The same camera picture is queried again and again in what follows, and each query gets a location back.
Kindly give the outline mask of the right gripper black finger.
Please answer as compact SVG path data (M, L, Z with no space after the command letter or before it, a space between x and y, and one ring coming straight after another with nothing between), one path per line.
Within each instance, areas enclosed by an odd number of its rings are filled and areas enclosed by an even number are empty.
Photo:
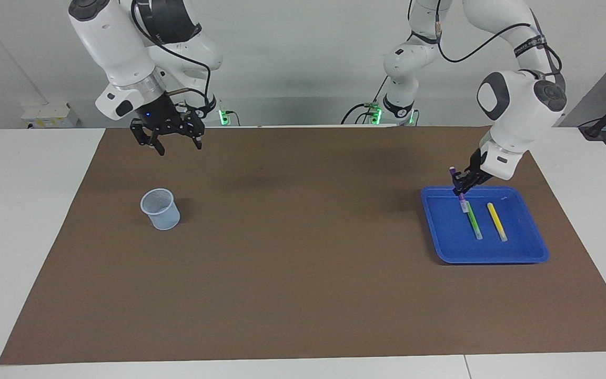
M180 115L180 124L176 132L192 139L196 149L202 149L205 124L195 111L187 111Z
M140 146L148 146L153 148L159 156L164 156L165 148L158 139L158 129L155 129L151 134L145 132L145 125L139 118L133 118L129 126L130 132Z

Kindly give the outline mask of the purple pen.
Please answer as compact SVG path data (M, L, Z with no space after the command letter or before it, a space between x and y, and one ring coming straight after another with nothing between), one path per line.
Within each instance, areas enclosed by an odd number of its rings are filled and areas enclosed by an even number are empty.
M449 170L451 178L452 178L453 192L456 194L456 196L459 199L459 203L461 204L462 212L469 213L468 204L467 204L464 192L462 192L461 182L459 182L459 180L457 179L458 172L456 171L456 168L454 166L450 166L448 170Z

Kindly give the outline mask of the green pen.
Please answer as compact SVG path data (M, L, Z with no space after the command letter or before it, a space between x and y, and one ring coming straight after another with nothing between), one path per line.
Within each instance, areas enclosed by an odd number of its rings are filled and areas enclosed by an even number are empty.
M468 216L469 222L470 222L471 227L474 232L474 236L476 237L477 240L482 240L483 235L481 232L481 228L479 227L478 221L476 219L476 216L474 215L473 208L471 207L471 204L469 201L465 201L465 207L467 210L466 214Z

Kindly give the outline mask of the yellow pen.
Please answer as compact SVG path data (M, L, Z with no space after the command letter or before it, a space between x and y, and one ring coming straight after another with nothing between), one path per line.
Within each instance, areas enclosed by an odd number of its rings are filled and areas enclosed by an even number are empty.
M491 220L493 221L496 231L498 232L500 241L507 242L508 241L507 233L505 231L505 228L503 228L502 221L499 218L499 214L496 211L494 204L488 202L487 209L488 209L488 212L490 213Z

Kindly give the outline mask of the blue plastic tray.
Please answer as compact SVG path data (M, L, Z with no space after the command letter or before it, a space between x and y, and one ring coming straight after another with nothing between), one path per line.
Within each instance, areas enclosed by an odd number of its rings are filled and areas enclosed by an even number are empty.
M539 264L549 251L520 193L508 186L478 186L465 195L483 235L477 240L450 186L428 186L421 200L436 254L449 264ZM508 236L501 242L487 209L493 203Z

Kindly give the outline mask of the clear plastic cup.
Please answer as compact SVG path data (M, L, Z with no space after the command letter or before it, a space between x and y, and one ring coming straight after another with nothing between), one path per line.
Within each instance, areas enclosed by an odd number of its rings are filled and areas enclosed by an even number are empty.
M147 192L140 201L140 208L157 230L170 230L180 221L175 197L166 188L156 188Z

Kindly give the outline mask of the brown table mat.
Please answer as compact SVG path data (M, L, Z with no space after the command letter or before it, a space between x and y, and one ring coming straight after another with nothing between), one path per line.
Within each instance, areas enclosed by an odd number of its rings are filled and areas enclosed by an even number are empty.
M109 129L0 364L606 351L606 283L529 154L509 185L549 260L436 257L419 195L485 132L210 129L159 156Z

